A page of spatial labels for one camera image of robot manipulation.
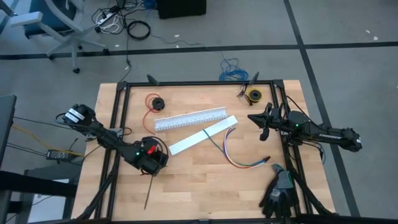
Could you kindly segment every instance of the black metal frame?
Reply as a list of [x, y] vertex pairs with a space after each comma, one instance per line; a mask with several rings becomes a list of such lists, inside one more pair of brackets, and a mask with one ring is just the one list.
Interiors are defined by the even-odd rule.
[[[160, 83], [160, 86], [242, 85], [245, 83], [249, 83], [249, 81], [162, 82], [162, 83]], [[282, 96], [282, 102], [284, 103], [284, 105], [287, 105], [286, 92], [285, 92], [283, 80], [258, 80], [258, 81], [256, 81], [255, 84], [270, 86], [272, 100], [273, 100], [274, 105], [279, 105], [279, 101], [278, 101], [278, 97], [277, 97], [277, 89], [278, 89]], [[120, 128], [125, 127], [127, 108], [128, 108], [128, 104], [129, 104], [130, 88], [135, 87], [135, 86], [155, 86], [155, 85], [153, 83], [127, 83], [127, 82], [118, 83], [117, 87], [116, 87], [116, 94], [115, 94], [115, 100], [114, 100], [114, 105], [113, 105], [111, 124], [109, 125], [109, 128], [115, 128], [116, 118], [118, 116], [118, 106], [119, 106], [120, 97], [121, 97], [123, 90], [124, 90], [124, 101], [123, 101], [123, 108], [122, 108], [122, 114], [121, 114], [121, 120], [120, 120]], [[279, 133], [279, 134], [280, 134], [280, 140], [281, 140], [282, 148], [283, 148], [283, 152], [284, 152], [285, 164], [286, 164], [287, 169], [289, 170], [292, 168], [292, 163], [290, 160], [289, 144], [288, 144], [286, 138], [284, 138], [283, 135], [281, 135], [281, 133]], [[296, 158], [296, 165], [298, 168], [297, 172], [301, 176], [303, 181], [305, 182], [305, 174], [303, 172], [303, 165], [302, 165], [298, 147], [294, 147], [294, 155]], [[100, 181], [99, 186], [101, 186], [103, 184], [103, 182], [107, 176], [110, 158], [111, 158], [111, 152], [109, 150], [107, 150], [105, 153], [105, 157], [104, 157], [103, 170], [101, 173], [101, 181]], [[120, 155], [117, 153], [114, 157], [114, 163], [117, 163], [116, 164], [117, 170], [119, 169], [119, 162], [120, 162]], [[111, 190], [110, 190], [110, 194], [109, 194], [108, 207], [107, 207], [107, 212], [106, 212], [106, 218], [109, 218], [109, 219], [112, 219], [114, 198], [115, 198], [115, 194], [116, 194], [116, 184], [117, 184], [117, 178], [115, 178], [114, 181], [112, 182]], [[306, 208], [307, 213], [312, 214], [313, 213], [312, 206], [311, 206], [308, 198], [305, 195], [303, 197], [304, 197], [305, 208]], [[103, 198], [100, 200], [98, 206], [96, 207], [95, 218], [101, 217], [102, 201], [103, 201]], [[299, 202], [295, 203], [294, 210], [295, 210], [296, 214], [301, 214]], [[168, 220], [168, 221], [156, 221], [156, 222], [155, 221], [128, 221], [126, 223], [192, 223], [192, 222], [198, 222], [198, 220]], [[230, 220], [212, 220], [211, 222], [212, 223], [216, 223], [216, 222], [217, 223], [282, 223], [283, 220], [277, 220], [275, 218], [272, 218], [272, 219], [243, 218], [243, 219], [230, 219]]]

